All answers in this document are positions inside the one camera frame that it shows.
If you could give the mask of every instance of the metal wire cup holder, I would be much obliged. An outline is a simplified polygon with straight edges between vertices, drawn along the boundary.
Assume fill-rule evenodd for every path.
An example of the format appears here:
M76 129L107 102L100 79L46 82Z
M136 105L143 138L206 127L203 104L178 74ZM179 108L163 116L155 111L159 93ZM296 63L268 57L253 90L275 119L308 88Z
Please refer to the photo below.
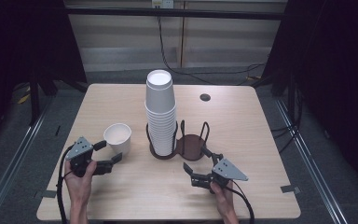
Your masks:
M172 157L174 157L176 154L179 154L181 157L183 157L184 159L188 160L188 161L197 161L199 159L201 159L203 157L203 153L201 151L202 147L206 147L206 141L208 140L208 136L209 136L209 124L205 121L202 125L202 130L200 135L196 135L196 134L185 134L185 121L182 120L181 124L181 133L182 133L182 138L179 140L176 140L176 133L178 130L178 123L176 122L176 129L172 135L172 152L170 155L167 156L159 156L156 153L156 150L153 147L153 143L150 139L150 135L149 135L149 131L148 131L148 123L146 124L146 135L147 135L147 139L149 140L150 143L150 152L152 153L152 155L159 159L159 160L168 160ZM207 127L207 133L205 135L205 140L202 139L202 135L204 132L205 127Z

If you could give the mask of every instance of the stack of paper cups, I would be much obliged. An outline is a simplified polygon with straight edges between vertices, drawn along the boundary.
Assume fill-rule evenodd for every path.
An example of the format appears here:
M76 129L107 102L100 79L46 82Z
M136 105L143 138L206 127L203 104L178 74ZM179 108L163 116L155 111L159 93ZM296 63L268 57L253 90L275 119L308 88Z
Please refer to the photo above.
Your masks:
M176 102L169 72L155 70L149 73L145 107L153 148L159 156L168 156L174 150L172 141L176 129Z

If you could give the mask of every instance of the metal rod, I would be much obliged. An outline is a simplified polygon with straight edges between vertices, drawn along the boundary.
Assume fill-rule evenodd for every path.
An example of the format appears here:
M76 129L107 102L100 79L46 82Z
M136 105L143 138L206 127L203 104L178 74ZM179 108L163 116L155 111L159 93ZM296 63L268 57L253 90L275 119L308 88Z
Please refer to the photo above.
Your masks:
M36 134L38 133L43 120L47 114L48 108L52 102L53 97L49 97L47 104L43 110L43 112L40 114L39 118L35 121L33 126L30 126L27 134L22 139L21 144L19 145L16 154L14 155L13 159L11 160L10 164L8 165L5 173L3 174L1 180L0 180L0 206L2 205L2 202L4 201L5 197L7 196L8 191L10 190L10 187L14 181L14 178L16 177L17 172L20 169L20 166L28 153L31 144L34 141L34 138L36 137Z
M33 13L64 13L77 15L106 15L106 16L157 16L157 17L191 17L191 18L220 18L280 21L285 18L302 17L272 12L219 11L170 8L121 8L121 7L19 7L10 9Z
M281 112L283 120L287 127L291 127L293 123L291 122L289 116L287 115L287 108L282 100L277 101L277 106ZM310 154L310 150L304 142L300 133L296 134L295 129L289 130L290 134L294 137L298 152L300 153L308 171L310 172L310 176L312 177L313 183L316 188L319 190L321 194L322 200L324 201L324 205L327 208L331 218L336 224L347 224L347 220L337 202L336 197L332 193L331 189L328 187L327 183L324 180L324 177L319 170L318 165L315 160L312 158Z

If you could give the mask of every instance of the wall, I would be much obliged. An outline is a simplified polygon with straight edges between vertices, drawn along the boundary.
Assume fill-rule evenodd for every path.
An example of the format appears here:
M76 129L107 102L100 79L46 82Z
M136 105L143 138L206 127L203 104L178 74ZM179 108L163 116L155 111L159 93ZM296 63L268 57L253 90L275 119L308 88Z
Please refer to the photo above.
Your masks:
M67 6L151 7L151 0L67 0ZM174 8L284 12L285 1L174 1ZM86 72L165 67L158 19L70 15ZM279 21L161 18L170 67L246 66L263 63Z

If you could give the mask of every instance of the gray floor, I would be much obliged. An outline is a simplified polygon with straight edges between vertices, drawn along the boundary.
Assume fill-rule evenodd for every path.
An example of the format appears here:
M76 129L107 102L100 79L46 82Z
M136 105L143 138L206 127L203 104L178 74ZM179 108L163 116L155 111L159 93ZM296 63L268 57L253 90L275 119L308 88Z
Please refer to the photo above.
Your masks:
M243 68L193 68L186 69L186 72L205 72L206 70L226 72L241 69ZM250 75L260 75L260 71L255 70ZM149 70L130 70L88 73L88 80L89 83L145 83L148 72ZM246 76L248 76L246 73L241 75L197 75L197 77L207 79L219 85L236 85L243 82ZM205 84L205 82L191 76L172 73L172 78L174 84ZM252 82L252 80L248 80L243 85L249 85ZM38 191L46 188L76 117L76 112L84 97L83 93L73 90L65 84L58 83L58 86L60 90L52 99L40 130L29 151L26 153L23 162L20 164L20 169L0 206L0 223L49 223L37 219L36 211L41 199L35 197L35 195ZM268 120L268 125L271 129L284 127L282 115L278 110L276 100L285 100L286 98L285 96L273 97L269 90L270 86L263 86L256 90ZM23 91L15 91L13 93L11 107L0 124L0 178L29 128L28 123L31 115L30 102L27 101L22 105L16 104ZM45 100L46 97L42 97L42 105L46 102ZM56 135L59 126L61 127L60 131ZM310 148L312 157L319 166L326 183L337 198L348 223L358 223L358 174L342 158L337 145L325 137L324 128L318 124L306 105L300 132ZM282 148L289 139L289 133L277 138L277 147ZM296 195L301 208L301 216L291 220L257 219L256 223L334 223L326 209L323 198L315 187L310 173L298 153L296 145L290 144L281 156L292 185L299 187L301 190ZM101 223L101 221L95 220L91 222Z

